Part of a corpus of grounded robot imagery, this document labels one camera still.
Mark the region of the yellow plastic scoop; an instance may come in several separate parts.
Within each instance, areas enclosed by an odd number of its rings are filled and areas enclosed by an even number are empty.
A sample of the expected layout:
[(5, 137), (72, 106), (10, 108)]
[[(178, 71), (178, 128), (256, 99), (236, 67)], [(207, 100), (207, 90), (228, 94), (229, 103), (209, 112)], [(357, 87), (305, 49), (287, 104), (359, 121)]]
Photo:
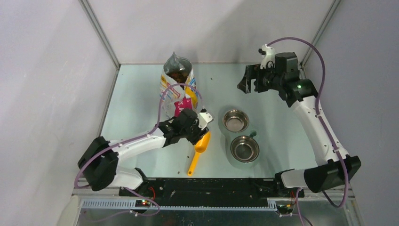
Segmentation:
[(211, 138), (211, 132), (208, 131), (195, 145), (194, 145), (194, 155), (192, 161), (189, 165), (187, 175), (192, 176), (195, 172), (195, 168), (199, 157), (202, 153), (204, 153), (208, 147), (209, 141)]

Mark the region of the colourful pet food bag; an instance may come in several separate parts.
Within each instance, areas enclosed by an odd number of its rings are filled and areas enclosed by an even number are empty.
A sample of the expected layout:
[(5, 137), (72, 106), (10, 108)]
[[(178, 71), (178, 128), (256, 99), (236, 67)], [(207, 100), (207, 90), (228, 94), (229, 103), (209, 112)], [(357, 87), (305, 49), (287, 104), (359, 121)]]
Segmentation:
[[(167, 76), (169, 73), (189, 73), (186, 83), (177, 83)], [(196, 94), (196, 80), (190, 60), (173, 53), (164, 63), (160, 76), (162, 109), (168, 118), (177, 116), (183, 109), (196, 110), (199, 95)]]

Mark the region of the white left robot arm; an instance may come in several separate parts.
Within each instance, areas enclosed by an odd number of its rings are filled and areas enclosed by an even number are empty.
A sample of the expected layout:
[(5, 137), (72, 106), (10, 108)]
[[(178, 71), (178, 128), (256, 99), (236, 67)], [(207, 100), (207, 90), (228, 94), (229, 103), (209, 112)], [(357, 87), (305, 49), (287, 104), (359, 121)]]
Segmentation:
[(202, 109), (196, 113), (191, 109), (182, 110), (171, 119), (158, 122), (155, 127), (137, 137), (127, 140), (107, 141), (103, 136), (95, 138), (80, 160), (78, 177), (83, 176), (92, 191), (107, 187), (127, 187), (137, 196), (147, 194), (149, 184), (139, 168), (122, 167), (124, 160), (144, 152), (167, 147), (186, 139), (192, 145), (200, 144), (209, 134), (212, 114)]

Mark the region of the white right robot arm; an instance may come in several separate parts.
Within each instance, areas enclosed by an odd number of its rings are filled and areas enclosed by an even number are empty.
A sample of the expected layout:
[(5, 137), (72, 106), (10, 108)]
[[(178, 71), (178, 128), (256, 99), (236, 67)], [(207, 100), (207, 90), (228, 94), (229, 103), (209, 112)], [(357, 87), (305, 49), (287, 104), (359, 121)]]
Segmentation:
[(326, 119), (314, 84), (301, 79), (294, 52), (278, 53), (264, 64), (246, 65), (237, 88), (244, 93), (276, 90), (280, 98), (298, 117), (312, 146), (317, 166), (309, 169), (289, 169), (275, 175), (274, 192), (285, 197), (293, 188), (308, 188), (319, 193), (348, 185), (361, 167), (358, 156), (350, 156)]

